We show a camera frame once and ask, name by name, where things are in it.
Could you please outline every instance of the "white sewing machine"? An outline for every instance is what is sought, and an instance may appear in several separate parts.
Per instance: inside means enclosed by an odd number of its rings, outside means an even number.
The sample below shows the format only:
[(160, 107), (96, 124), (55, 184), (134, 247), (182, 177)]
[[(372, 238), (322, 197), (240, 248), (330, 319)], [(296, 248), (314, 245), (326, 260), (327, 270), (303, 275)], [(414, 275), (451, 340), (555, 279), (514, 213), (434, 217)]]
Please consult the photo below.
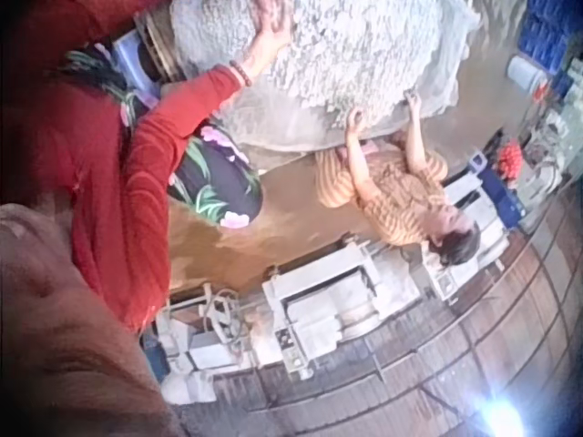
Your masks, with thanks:
[(289, 373), (311, 377), (311, 360), (388, 316), (390, 296), (365, 244), (349, 239), (333, 253), (263, 282)]

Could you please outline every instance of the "blurry finger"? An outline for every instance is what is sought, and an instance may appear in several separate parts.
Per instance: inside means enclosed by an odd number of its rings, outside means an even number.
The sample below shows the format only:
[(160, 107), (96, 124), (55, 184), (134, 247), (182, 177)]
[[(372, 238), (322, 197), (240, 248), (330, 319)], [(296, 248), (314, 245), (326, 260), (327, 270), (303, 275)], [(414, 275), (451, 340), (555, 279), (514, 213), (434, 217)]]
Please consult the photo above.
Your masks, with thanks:
[(256, 32), (259, 32), (261, 30), (261, 16), (260, 9), (255, 2), (251, 3), (249, 12), (251, 15), (251, 21), (253, 22), (253, 27), (255, 27)]

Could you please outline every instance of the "green leaf print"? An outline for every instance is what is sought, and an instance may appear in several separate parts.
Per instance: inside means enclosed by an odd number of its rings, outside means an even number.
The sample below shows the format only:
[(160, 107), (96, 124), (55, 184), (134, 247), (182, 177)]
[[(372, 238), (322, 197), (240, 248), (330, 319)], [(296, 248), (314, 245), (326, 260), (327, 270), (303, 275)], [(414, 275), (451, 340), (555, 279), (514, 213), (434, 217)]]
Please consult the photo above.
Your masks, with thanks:
[(192, 202), (192, 199), (190, 198), (189, 192), (186, 190), (186, 187), (184, 186), (184, 184), (182, 183), (182, 181), (180, 180), (180, 178), (176, 174), (174, 175), (174, 183), (172, 184), (172, 186), (182, 196), (182, 198), (184, 199), (184, 201), (186, 202), (187, 205), (189, 205), (189, 206), (193, 205), (193, 202)]
[(248, 170), (246, 168), (243, 168), (242, 172), (243, 175), (245, 175), (247, 182), (249, 182), (249, 186), (245, 190), (245, 194), (247, 195), (253, 192), (257, 192), (260, 189), (259, 175), (253, 170)]
[(213, 223), (219, 223), (221, 212), (227, 202), (217, 198), (217, 193), (211, 185), (200, 189), (194, 204), (194, 211)]
[(207, 165), (205, 158), (202, 156), (199, 146), (201, 146), (200, 140), (195, 137), (190, 137), (189, 145), (186, 147), (186, 153), (189, 155), (189, 158), (192, 159), (197, 164), (197, 166), (199, 166), (200, 171), (202, 172), (202, 176), (209, 180), (209, 166)]

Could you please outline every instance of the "wire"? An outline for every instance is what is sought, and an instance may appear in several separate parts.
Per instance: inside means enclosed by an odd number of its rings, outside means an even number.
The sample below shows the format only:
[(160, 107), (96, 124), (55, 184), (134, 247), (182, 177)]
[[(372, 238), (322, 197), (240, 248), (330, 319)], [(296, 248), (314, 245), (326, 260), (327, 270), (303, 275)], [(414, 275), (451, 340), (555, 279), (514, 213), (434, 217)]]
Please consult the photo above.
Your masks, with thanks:
[[(230, 334), (230, 339), (224, 344), (226, 346), (228, 346), (233, 353), (240, 354), (240, 352), (242, 351), (242, 344), (241, 344), (242, 340), (243, 340), (243, 338), (246, 338), (249, 335), (249, 328), (245, 324), (245, 321), (242, 317), (242, 311), (241, 311), (240, 301), (239, 301), (239, 293), (237, 293), (237, 291), (224, 288), (224, 289), (221, 289), (221, 290), (219, 290), (216, 293), (211, 295), (209, 302), (207, 303), (205, 310), (202, 314), (203, 327), (204, 327), (205, 332), (209, 331), (208, 319), (209, 319), (210, 309), (212, 308), (215, 299), (218, 298), (219, 296), (222, 296), (222, 295), (232, 296), (232, 301), (231, 301), (231, 305), (230, 305), (230, 313), (231, 313), (231, 317), (238, 322), (237, 325), (239, 327), (237, 329), (237, 332)], [(243, 336), (243, 329), (245, 329), (247, 331), (244, 336)]]

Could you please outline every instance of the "orange striped shirt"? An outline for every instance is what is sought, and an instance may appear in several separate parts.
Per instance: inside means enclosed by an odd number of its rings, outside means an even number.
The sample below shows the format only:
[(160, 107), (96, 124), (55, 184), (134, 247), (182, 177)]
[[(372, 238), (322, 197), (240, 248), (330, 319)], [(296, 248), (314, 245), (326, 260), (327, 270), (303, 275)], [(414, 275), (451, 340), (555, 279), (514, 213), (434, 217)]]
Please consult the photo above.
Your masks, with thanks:
[(404, 153), (382, 151), (367, 156), (374, 183), (382, 194), (369, 202), (358, 198), (347, 163), (335, 149), (316, 152), (316, 192), (321, 203), (338, 208), (356, 200), (381, 238), (395, 246), (420, 243), (425, 239), (414, 215), (414, 204), (437, 206), (445, 203), (440, 182), (447, 175), (445, 160), (435, 152), (427, 153), (427, 167), (418, 174), (408, 172)]

